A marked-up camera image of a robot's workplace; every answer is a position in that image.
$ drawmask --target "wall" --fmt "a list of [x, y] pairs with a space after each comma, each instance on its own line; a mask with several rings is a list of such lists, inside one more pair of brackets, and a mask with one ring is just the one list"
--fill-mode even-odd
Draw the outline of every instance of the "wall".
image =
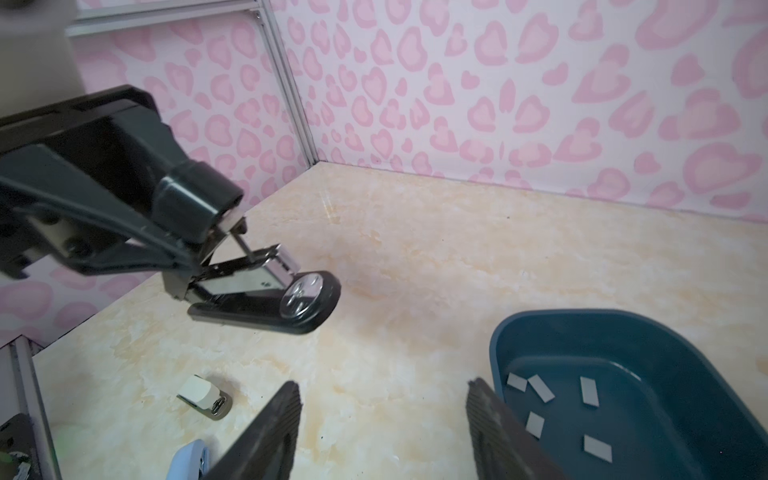
[[[73, 41], [89, 92], [120, 84], [155, 98], [194, 159], [211, 163], [255, 205], [305, 168], [253, 19], [221, 15]], [[83, 277], [50, 258], [0, 283], [0, 345], [19, 334], [56, 340], [149, 277]]]
[[768, 220], [765, 0], [272, 0], [329, 161]]

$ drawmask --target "robotic arm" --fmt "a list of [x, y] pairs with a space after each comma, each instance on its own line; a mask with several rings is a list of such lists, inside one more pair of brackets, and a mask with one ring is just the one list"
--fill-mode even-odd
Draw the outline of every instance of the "robotic arm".
[[[0, 270], [45, 255], [83, 275], [163, 272], [195, 320], [308, 333], [339, 301], [329, 272], [251, 250], [243, 191], [190, 160], [145, 91], [124, 86], [0, 119]], [[210, 264], [231, 235], [244, 256]]]

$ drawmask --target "blue plastic tub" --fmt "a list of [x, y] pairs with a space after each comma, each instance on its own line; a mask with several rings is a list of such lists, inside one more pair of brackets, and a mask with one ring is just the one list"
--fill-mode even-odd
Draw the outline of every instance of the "blue plastic tub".
[[[618, 310], [539, 310], [504, 320], [491, 338], [496, 393], [525, 424], [545, 418], [539, 440], [574, 480], [768, 479], [768, 435], [704, 356], [651, 319]], [[538, 374], [544, 404], [507, 375]], [[594, 379], [600, 406], [581, 401]], [[608, 463], [583, 451], [589, 435], [613, 449]]]

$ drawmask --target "table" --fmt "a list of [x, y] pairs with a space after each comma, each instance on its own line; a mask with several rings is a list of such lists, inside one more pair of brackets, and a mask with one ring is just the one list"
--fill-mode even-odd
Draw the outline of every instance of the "table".
[[[288, 379], [291, 478], [475, 478], [467, 381], [492, 384], [494, 328], [531, 309], [664, 323], [768, 425], [768, 226], [326, 163], [247, 219], [252, 247], [339, 277], [333, 315], [305, 336], [198, 323], [151, 277], [35, 357], [65, 480], [164, 478], [197, 438], [219, 458]], [[228, 417], [175, 398], [191, 374]]]

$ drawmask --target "beige marble surface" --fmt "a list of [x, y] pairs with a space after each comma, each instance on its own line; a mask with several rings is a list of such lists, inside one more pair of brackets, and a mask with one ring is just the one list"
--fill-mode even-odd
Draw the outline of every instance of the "beige marble surface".
[[[288, 379], [292, 478], [475, 478], [466, 382], [530, 309], [665, 323], [768, 425], [767, 226], [333, 164], [248, 220], [252, 246], [340, 278], [334, 314], [306, 336], [196, 323], [149, 279], [35, 357], [65, 480], [164, 478], [196, 438], [218, 455]], [[193, 373], [233, 394], [224, 420], [174, 398]]]

